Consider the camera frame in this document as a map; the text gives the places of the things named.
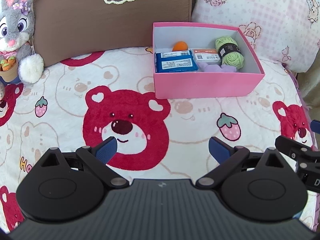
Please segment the purple plush toy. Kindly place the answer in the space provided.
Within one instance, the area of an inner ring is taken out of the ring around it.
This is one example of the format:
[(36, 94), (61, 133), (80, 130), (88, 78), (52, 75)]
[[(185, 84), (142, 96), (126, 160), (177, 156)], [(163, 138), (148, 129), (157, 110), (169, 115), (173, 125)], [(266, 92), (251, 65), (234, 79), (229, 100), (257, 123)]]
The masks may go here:
[(235, 66), (230, 66), (226, 64), (222, 64), (221, 66), (218, 64), (208, 64), (206, 62), (200, 62), (197, 64), (198, 68), (202, 72), (208, 73), (235, 73), (237, 72)]

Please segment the clear dental floss box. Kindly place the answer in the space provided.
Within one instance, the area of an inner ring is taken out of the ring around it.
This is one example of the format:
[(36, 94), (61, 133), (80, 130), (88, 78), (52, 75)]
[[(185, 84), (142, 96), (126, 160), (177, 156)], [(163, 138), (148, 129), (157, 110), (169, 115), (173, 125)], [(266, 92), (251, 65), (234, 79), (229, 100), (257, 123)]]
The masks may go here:
[(191, 52), (196, 63), (221, 64), (221, 58), (216, 49), (192, 49)]

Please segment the green yarn ball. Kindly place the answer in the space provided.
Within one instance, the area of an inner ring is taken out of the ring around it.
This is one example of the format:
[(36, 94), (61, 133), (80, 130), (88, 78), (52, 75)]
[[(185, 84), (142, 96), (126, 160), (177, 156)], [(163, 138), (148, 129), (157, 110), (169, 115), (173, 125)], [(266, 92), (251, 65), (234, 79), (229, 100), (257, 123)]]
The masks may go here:
[(240, 51), (237, 42), (230, 36), (217, 38), (215, 49), (222, 64), (235, 67), (237, 70), (244, 66), (244, 56)]

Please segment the blue wet wipes pack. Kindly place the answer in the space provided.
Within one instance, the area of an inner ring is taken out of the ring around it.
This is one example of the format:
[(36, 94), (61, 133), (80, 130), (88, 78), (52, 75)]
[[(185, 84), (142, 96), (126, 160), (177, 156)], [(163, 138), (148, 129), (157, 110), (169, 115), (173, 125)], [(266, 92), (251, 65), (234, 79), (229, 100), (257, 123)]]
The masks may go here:
[(196, 65), (190, 50), (156, 53), (157, 73), (196, 72)]

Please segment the orange makeup sponge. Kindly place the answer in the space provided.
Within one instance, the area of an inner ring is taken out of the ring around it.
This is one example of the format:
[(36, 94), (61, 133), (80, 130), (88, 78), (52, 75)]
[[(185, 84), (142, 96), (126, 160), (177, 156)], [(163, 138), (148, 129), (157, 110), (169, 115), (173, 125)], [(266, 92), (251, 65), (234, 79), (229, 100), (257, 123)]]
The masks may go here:
[(184, 41), (178, 41), (174, 44), (173, 48), (172, 48), (172, 51), (185, 51), (185, 50), (188, 50), (189, 47), (187, 45), (186, 42)]

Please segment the beige satin curtain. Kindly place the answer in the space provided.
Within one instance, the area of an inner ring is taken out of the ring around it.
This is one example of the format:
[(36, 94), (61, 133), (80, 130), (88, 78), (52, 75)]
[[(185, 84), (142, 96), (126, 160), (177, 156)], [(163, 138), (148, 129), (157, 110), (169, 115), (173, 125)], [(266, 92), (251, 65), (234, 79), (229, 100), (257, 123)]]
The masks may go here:
[(310, 108), (319, 107), (319, 87), (320, 87), (320, 55), (319, 51), (316, 58), (306, 73), (298, 74), (299, 90), (305, 103)]

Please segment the bear print blanket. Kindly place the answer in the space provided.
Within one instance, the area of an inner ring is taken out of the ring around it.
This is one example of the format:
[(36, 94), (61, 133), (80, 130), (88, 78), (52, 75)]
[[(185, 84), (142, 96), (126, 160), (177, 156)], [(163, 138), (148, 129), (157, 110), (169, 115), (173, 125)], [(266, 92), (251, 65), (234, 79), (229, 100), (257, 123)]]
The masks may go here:
[(294, 139), (315, 146), (297, 81), (282, 63), (261, 57), (265, 77), (244, 97), (161, 101), (152, 62), (151, 48), (109, 50), (62, 61), (37, 83), (9, 88), (1, 103), (2, 230), (22, 222), (13, 197), (46, 150), (85, 145), (86, 116), (96, 137), (117, 139), (119, 155), (109, 166), (127, 180), (197, 180), (217, 167), (210, 137), (263, 152), (290, 114), (297, 115)]

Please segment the pink checked pillow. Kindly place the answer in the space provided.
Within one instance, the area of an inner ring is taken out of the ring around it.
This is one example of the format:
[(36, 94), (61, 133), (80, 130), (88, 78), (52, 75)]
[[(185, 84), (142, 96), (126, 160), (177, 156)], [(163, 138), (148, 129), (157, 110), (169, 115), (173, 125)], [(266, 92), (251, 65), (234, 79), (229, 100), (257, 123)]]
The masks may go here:
[(319, 0), (195, 0), (192, 20), (240, 28), (258, 56), (296, 73), (319, 51)]

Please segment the grey bunny plush toy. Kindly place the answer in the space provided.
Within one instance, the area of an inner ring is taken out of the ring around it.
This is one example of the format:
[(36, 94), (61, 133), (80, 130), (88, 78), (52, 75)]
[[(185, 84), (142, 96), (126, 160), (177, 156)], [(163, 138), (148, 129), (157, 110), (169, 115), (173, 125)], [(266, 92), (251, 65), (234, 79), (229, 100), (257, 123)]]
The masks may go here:
[(31, 46), (34, 32), (33, 0), (1, 0), (1, 60), (17, 60), (16, 79), (24, 84), (36, 83), (44, 71), (43, 58)]

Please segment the pink cardboard box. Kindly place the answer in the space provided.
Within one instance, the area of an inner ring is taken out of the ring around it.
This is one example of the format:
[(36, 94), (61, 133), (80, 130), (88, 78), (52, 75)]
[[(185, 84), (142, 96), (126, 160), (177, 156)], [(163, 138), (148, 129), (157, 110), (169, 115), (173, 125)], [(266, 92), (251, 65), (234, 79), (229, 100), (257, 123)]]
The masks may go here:
[(238, 27), (155, 22), (153, 57), (159, 99), (246, 96), (265, 76)]

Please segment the brown embroidered pillow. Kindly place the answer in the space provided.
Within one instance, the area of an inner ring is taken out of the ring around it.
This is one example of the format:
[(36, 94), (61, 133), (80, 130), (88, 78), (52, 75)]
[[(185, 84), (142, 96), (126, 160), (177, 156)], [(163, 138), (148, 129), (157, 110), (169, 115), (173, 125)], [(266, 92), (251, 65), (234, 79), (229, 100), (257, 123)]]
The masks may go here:
[(45, 66), (152, 45), (155, 22), (188, 22), (193, 0), (35, 0), (34, 49)]

